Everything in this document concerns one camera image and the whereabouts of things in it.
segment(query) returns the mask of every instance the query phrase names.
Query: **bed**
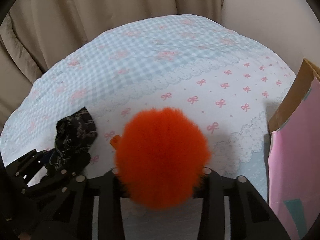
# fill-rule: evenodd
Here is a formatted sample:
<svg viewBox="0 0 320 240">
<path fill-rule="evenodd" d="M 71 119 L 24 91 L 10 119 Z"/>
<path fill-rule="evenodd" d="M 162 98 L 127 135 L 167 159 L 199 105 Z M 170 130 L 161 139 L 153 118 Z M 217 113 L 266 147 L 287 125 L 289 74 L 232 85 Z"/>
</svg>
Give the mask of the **bed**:
<svg viewBox="0 0 320 240">
<path fill-rule="evenodd" d="M 53 148 L 56 122 L 85 106 L 98 131 L 84 171 L 93 178 L 114 166 L 109 140 L 135 113 L 170 106 L 182 109 L 208 138 L 210 168 L 227 177 L 246 176 L 267 199 L 267 121 L 294 78 L 270 49 L 207 18 L 174 15 L 130 23 L 102 33 L 36 80 L 5 124 L 1 154 L 7 165 L 32 149 Z M 190 200 L 150 212 L 122 200 L 126 237 L 195 239 L 201 205 Z"/>
</svg>

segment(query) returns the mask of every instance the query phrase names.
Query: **orange fluffy pom-pom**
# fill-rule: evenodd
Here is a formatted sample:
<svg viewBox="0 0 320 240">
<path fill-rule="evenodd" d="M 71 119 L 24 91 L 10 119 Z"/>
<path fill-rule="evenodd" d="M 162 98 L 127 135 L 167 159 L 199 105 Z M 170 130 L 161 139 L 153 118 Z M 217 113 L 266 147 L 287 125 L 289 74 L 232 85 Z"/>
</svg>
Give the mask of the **orange fluffy pom-pom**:
<svg viewBox="0 0 320 240">
<path fill-rule="evenodd" d="M 164 209 L 192 196 L 209 158 L 205 136 L 181 110 L 152 109 L 126 124 L 116 166 L 133 201 Z"/>
</svg>

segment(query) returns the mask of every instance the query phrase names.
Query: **black patterned cloth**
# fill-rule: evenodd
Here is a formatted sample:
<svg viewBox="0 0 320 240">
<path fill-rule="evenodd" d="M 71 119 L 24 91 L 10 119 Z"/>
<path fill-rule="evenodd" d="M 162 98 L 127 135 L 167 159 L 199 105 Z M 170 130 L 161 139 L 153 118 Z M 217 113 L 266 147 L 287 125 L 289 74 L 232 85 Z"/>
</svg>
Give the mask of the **black patterned cloth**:
<svg viewBox="0 0 320 240">
<path fill-rule="evenodd" d="M 58 121 L 56 129 L 55 147 L 45 153 L 41 160 L 48 170 L 43 179 L 54 176 L 61 169 L 67 169 L 76 158 L 88 153 L 98 135 L 94 121 L 85 107 Z"/>
</svg>

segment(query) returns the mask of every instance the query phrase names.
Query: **screw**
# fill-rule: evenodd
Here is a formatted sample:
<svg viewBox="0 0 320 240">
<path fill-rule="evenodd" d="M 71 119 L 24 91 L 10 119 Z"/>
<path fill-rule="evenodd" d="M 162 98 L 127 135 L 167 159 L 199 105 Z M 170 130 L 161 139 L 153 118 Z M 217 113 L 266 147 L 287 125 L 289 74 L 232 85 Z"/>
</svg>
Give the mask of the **screw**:
<svg viewBox="0 0 320 240">
<path fill-rule="evenodd" d="M 85 180 L 85 176 L 83 176 L 83 175 L 76 177 L 77 182 L 83 182 L 84 180 Z"/>
<path fill-rule="evenodd" d="M 239 176 L 238 181 L 241 183 L 245 183 L 245 182 L 247 182 L 247 178 L 245 176 Z"/>
<path fill-rule="evenodd" d="M 205 175 L 209 175 L 211 173 L 211 169 L 210 168 L 203 168 L 202 169 L 202 172 L 205 174 Z"/>
</svg>

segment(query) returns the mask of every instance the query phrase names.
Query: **pink paper bag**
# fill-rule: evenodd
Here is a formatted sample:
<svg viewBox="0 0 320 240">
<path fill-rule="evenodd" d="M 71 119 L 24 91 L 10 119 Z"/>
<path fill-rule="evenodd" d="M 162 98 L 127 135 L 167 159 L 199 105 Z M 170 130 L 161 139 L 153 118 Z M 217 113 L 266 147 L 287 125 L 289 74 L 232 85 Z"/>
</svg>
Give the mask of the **pink paper bag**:
<svg viewBox="0 0 320 240">
<path fill-rule="evenodd" d="M 314 77 L 289 119 L 272 132 L 269 205 L 292 240 L 320 213 L 320 83 Z"/>
</svg>

